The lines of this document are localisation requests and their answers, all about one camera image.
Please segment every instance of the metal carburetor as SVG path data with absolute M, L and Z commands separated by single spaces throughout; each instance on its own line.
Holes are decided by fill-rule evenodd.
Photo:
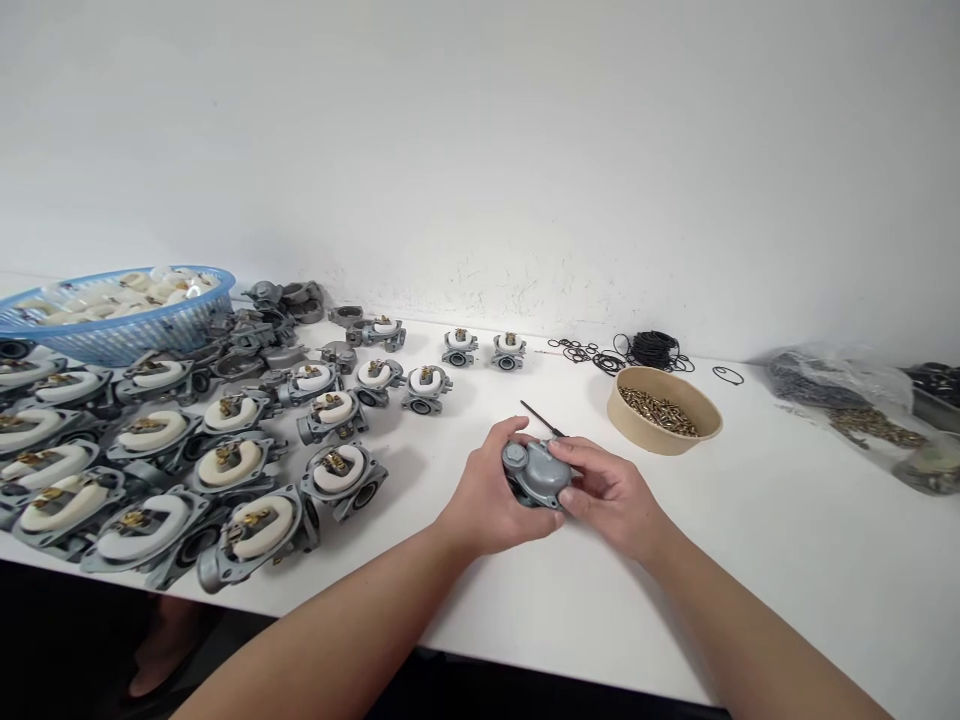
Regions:
M 337 389 L 339 373 L 332 362 L 308 362 L 294 370 L 277 389 L 283 407 L 300 407 L 318 395 Z
M 0 409 L 8 408 L 29 395 L 30 386 L 45 377 L 61 372 L 65 358 L 56 360 L 0 360 Z
M 214 442 L 196 434 L 202 422 L 197 415 L 170 410 L 141 416 L 107 449 L 107 459 L 158 491 L 169 489 Z
M 81 439 L 98 443 L 111 426 L 82 410 L 26 408 L 0 415 L 0 462 Z
M 370 347 L 379 342 L 387 352 L 396 352 L 403 347 L 407 331 L 403 328 L 402 320 L 391 320 L 381 315 L 376 320 L 357 320 L 346 333 L 346 340 L 351 347 Z
M 560 509 L 557 495 L 570 484 L 573 470 L 550 454 L 546 442 L 531 442 L 526 447 L 509 442 L 501 459 L 510 489 L 521 505 Z
M 280 410 L 270 393 L 256 388 L 243 388 L 210 403 L 203 413 L 203 432 L 207 435 L 226 435 L 254 430 L 263 420 L 269 420 Z
M 117 420 L 123 407 L 114 394 L 113 373 L 93 372 L 85 367 L 71 368 L 34 383 L 24 408 L 63 408 L 86 410 L 100 420 Z
M 259 495 L 274 489 L 272 465 L 287 452 L 286 440 L 260 430 L 217 439 L 187 477 L 187 486 L 205 497 Z
M 407 396 L 400 403 L 402 410 L 413 410 L 417 415 L 439 415 L 443 403 L 438 399 L 453 389 L 451 380 L 437 365 L 424 365 L 420 372 L 407 377 Z
M 493 359 L 490 362 L 501 370 L 519 370 L 523 367 L 526 351 L 527 341 L 521 340 L 516 333 L 497 335 L 493 338 Z
M 470 353 L 480 347 L 477 342 L 477 336 L 471 335 L 465 328 L 457 328 L 451 334 L 445 333 L 443 342 L 446 343 L 447 350 L 440 358 L 441 362 L 449 363 L 454 367 L 466 367 L 473 365 L 473 355 Z
M 359 440 L 325 445 L 307 463 L 300 492 L 332 506 L 334 520 L 343 522 L 370 503 L 389 474 Z
M 13 536 L 61 560 L 79 562 L 119 504 L 142 492 L 142 486 L 129 480 L 101 465 L 59 480 L 24 508 Z
M 41 490 L 83 472 L 99 455 L 100 446 L 86 440 L 17 455 L 0 470 L 0 530 L 10 530 Z
M 193 360 L 153 360 L 157 354 L 151 351 L 124 371 L 115 391 L 122 404 L 176 400 L 187 407 L 210 390 L 208 369 L 198 368 Z
M 166 590 L 209 547 L 217 535 L 210 528 L 212 503 L 181 485 L 127 505 L 110 517 L 94 544 L 80 559 L 86 573 L 136 570 L 147 574 L 146 586 Z M 220 512 L 221 523 L 227 513 Z
M 233 511 L 217 544 L 200 554 L 197 579 L 208 593 L 243 582 L 268 560 L 274 565 L 320 544 L 313 501 L 285 485 Z
M 320 443 L 328 436 L 348 440 L 370 429 L 363 405 L 353 390 L 336 390 L 314 399 L 310 412 L 297 420 L 304 445 Z
M 367 407 L 386 407 L 390 403 L 387 388 L 400 387 L 406 382 L 403 367 L 396 360 L 371 360 L 357 370 L 357 399 Z

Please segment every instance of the round bowl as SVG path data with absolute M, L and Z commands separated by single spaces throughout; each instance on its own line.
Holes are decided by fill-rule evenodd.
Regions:
M 620 388 L 642 390 L 676 403 L 700 435 L 678 435 L 650 422 L 627 405 L 620 396 Z M 723 417 L 706 395 L 676 375 L 648 367 L 628 367 L 617 373 L 607 400 L 607 417 L 627 440 L 657 455 L 682 455 L 698 443 L 716 437 L 723 429 Z

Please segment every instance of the hand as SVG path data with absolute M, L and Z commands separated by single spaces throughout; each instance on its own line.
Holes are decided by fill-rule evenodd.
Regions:
M 618 552 L 638 562 L 649 560 L 670 520 L 637 466 L 586 438 L 559 438 L 549 448 L 583 475 L 560 492 L 560 504 Z
M 490 428 L 483 445 L 467 457 L 460 484 L 437 518 L 454 542 L 476 556 L 538 540 L 563 525 L 563 513 L 517 502 L 503 474 L 503 448 L 511 440 L 525 445 L 530 438 L 517 433 L 529 422 L 513 417 Z

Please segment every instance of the white table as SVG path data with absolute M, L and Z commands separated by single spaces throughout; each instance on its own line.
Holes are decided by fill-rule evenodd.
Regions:
M 359 362 L 393 357 L 406 370 L 438 363 L 449 328 L 405 323 L 394 355 L 361 348 Z M 960 502 L 930 498 L 859 456 L 831 431 L 778 407 L 759 368 L 731 365 L 735 387 L 694 359 L 684 378 L 724 417 L 718 437 L 680 457 L 627 442 L 609 423 L 613 382 L 592 364 L 554 355 L 527 338 L 524 368 L 489 364 L 494 333 L 476 332 L 477 363 L 451 369 L 443 414 L 367 411 L 364 445 L 390 470 L 373 502 L 344 525 L 324 515 L 321 547 L 265 566 L 218 595 L 191 572 L 174 595 L 283 615 L 431 522 L 453 492 L 467 452 L 490 425 L 521 414 L 521 399 L 564 432 L 634 460 L 681 528 L 899 717 L 955 718 L 960 707 Z M 342 339 L 323 322 L 301 329 L 308 346 Z M 316 450 L 297 439 L 302 409 L 268 427 L 290 440 L 284 473 L 298 477 Z M 547 436 L 535 419 L 531 432 Z M 0 534 L 0 558 L 79 574 L 76 567 Z M 142 587 L 135 573 L 92 576 Z M 473 566 L 422 639 L 438 650 L 697 703 L 715 702 L 669 603 L 639 567 L 576 522 L 546 540 Z

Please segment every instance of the black o-ring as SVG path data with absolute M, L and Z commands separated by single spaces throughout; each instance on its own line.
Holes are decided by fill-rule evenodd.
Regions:
M 724 375 L 726 375 L 728 372 L 733 373 L 733 374 L 736 375 L 738 378 L 740 378 L 740 382 L 737 382 L 737 381 L 735 381 L 735 380 L 728 380 L 727 378 L 725 378 Z M 720 378 L 721 380 L 723 380 L 724 382 L 730 383 L 731 385 L 743 385 L 743 383 L 746 382 L 746 380 L 744 379 L 743 375 L 741 375 L 740 373 L 738 373 L 736 370 L 732 370 L 732 369 L 730 369 L 730 368 L 728 368 L 728 367 L 724 367 L 723 365 L 717 365 L 717 366 L 715 366 L 715 367 L 713 368 L 713 374 L 716 375 L 716 376 L 717 376 L 718 378 Z

